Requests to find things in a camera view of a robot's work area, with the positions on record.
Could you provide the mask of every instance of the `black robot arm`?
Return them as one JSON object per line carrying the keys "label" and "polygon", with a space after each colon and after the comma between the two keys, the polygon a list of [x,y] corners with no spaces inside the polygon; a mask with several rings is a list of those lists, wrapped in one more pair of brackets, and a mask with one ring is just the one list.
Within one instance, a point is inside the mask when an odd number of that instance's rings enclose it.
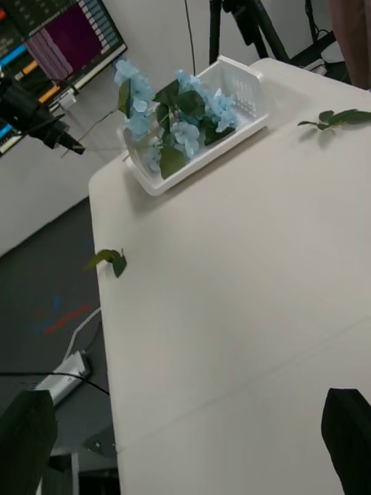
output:
{"label": "black robot arm", "polygon": [[39,100],[4,74],[0,75],[0,118],[24,135],[38,138],[54,149],[64,146],[79,155],[85,148],[68,134],[68,126]]}

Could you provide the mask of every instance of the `white table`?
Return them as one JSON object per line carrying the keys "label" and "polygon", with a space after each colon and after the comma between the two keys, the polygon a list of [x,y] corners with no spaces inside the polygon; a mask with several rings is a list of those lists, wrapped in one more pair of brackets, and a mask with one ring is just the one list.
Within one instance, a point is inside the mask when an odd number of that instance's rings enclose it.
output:
{"label": "white table", "polygon": [[339,495],[330,387],[371,400],[371,132],[313,135],[364,91],[273,60],[265,130],[164,196],[116,159],[90,182],[125,495]]}

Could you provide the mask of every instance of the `blue hydrangea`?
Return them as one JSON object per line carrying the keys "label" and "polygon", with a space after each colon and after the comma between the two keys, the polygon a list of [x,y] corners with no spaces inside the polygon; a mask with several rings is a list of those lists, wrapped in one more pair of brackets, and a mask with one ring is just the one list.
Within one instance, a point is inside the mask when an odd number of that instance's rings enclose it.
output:
{"label": "blue hydrangea", "polygon": [[177,70],[175,72],[176,79],[179,81],[179,90],[181,93],[186,91],[197,91],[202,99],[207,98],[208,90],[203,86],[201,80],[190,74],[187,74],[184,70]]}
{"label": "blue hydrangea", "polygon": [[223,132],[228,127],[237,127],[238,117],[233,110],[234,105],[233,96],[227,97],[221,89],[215,93],[207,111],[212,120],[218,124],[216,132]]}
{"label": "blue hydrangea", "polygon": [[114,82],[121,86],[128,80],[131,85],[131,110],[127,128],[135,141],[141,141],[149,130],[149,110],[155,91],[149,86],[148,78],[134,64],[121,58],[115,64]]}
{"label": "blue hydrangea", "polygon": [[184,145],[186,155],[192,159],[199,151],[199,129],[188,122],[176,122],[171,132],[175,141]]}
{"label": "blue hydrangea", "polygon": [[126,124],[135,141],[141,141],[148,134],[150,118],[148,112],[131,111],[131,116]]}
{"label": "blue hydrangea", "polygon": [[114,65],[114,82],[118,86],[137,74],[139,74],[137,67],[126,59],[119,59]]}
{"label": "blue hydrangea", "polygon": [[131,78],[131,97],[133,107],[138,112],[145,112],[149,109],[151,98],[155,94],[153,87],[148,84],[148,78],[136,74]]}
{"label": "blue hydrangea", "polygon": [[[205,114],[207,117],[218,124],[216,132],[223,132],[228,127],[236,128],[238,125],[238,117],[233,110],[234,101],[233,97],[227,97],[219,89],[215,94],[203,86],[202,81],[196,77],[187,74],[184,70],[177,70],[176,78],[179,81],[179,87],[181,92],[190,90],[197,91],[205,103]],[[192,125],[197,125],[196,118],[189,117],[181,114],[181,120],[188,122]]]}
{"label": "blue hydrangea", "polygon": [[153,138],[148,144],[148,148],[143,153],[143,162],[153,173],[158,174],[161,172],[161,141],[158,138]]}

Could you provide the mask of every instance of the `monitor screen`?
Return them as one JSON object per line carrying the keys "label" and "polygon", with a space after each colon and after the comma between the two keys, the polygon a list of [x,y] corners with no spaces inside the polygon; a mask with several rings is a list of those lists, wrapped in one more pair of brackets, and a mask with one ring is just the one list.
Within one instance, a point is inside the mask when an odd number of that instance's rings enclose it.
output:
{"label": "monitor screen", "polygon": [[[126,49],[101,0],[0,0],[0,68],[52,109]],[[0,154],[19,139],[0,120]]]}

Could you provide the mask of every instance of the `white cable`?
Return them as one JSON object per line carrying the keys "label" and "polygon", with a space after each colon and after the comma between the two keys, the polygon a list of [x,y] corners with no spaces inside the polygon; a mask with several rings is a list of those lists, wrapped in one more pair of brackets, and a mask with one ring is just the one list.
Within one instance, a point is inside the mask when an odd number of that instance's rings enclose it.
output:
{"label": "white cable", "polygon": [[67,351],[66,351],[66,354],[64,355],[64,358],[63,358],[63,361],[65,361],[66,359],[68,359],[70,357],[70,354],[71,354],[71,350],[73,349],[73,345],[75,344],[75,340],[76,340],[76,337],[77,335],[79,334],[79,332],[85,327],[85,325],[87,325],[89,323],[89,321],[91,319],[93,319],[98,313],[100,312],[100,308],[97,308],[95,311],[93,311],[91,313],[91,315],[89,315],[87,317],[87,319],[85,319],[81,325],[79,325],[76,330],[73,332],[72,334],[72,337],[71,337],[71,341],[67,347]]}

